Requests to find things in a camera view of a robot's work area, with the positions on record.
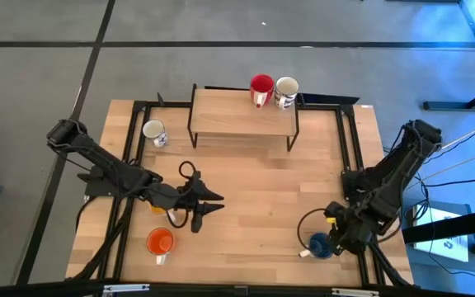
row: wooden tabletop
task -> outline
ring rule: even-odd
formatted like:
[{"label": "wooden tabletop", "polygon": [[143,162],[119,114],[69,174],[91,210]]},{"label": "wooden tabletop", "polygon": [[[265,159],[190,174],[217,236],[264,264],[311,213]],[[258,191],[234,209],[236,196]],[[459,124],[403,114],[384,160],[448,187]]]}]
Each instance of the wooden tabletop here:
[{"label": "wooden tabletop", "polygon": [[[101,137],[101,146],[120,157],[133,101],[112,101]],[[331,201],[342,204],[340,172],[343,168],[336,127],[331,111],[300,111],[299,140],[289,153],[280,137],[214,135],[192,148],[186,122],[188,110],[152,108],[151,118],[167,128],[169,145],[155,148],[147,141],[143,166],[158,172],[173,186],[184,183],[177,172],[184,160],[202,172],[206,185],[225,197],[224,209],[204,217],[199,233],[190,226],[174,229],[162,215],[150,212],[147,202],[136,201],[129,227],[121,280],[250,285],[344,285],[359,286],[356,256],[318,260],[299,258],[302,250],[296,225],[309,210]],[[372,106],[355,106],[355,119],[365,166],[382,157],[382,144]],[[348,123],[345,118],[348,140]],[[142,115],[137,129],[140,129]],[[134,147],[138,133],[135,133]],[[355,160],[352,150],[350,159]],[[97,198],[82,214],[74,240],[67,276],[74,276],[100,247],[111,208],[110,197]],[[181,221],[184,215],[176,212]],[[145,247],[149,232],[170,229],[176,246],[164,266]],[[328,232],[331,225],[320,213],[303,223],[302,236]],[[399,233],[381,245],[389,261],[407,281],[412,274]],[[367,252],[369,278],[375,283],[373,263]],[[111,253],[107,275],[112,272]]]},{"label": "wooden tabletop", "polygon": [[273,101],[274,95],[269,103],[257,108],[249,91],[197,89],[191,130],[196,133],[293,136],[296,133],[294,105],[281,110]]}]

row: wooden shelf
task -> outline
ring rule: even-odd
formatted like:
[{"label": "wooden shelf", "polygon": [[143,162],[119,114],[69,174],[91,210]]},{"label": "wooden shelf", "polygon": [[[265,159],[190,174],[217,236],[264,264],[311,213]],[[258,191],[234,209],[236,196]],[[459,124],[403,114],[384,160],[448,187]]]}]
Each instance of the wooden shelf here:
[{"label": "wooden shelf", "polygon": [[207,134],[249,134],[294,136],[294,105],[282,111],[274,102],[257,108],[249,91],[195,91],[191,131]]}]

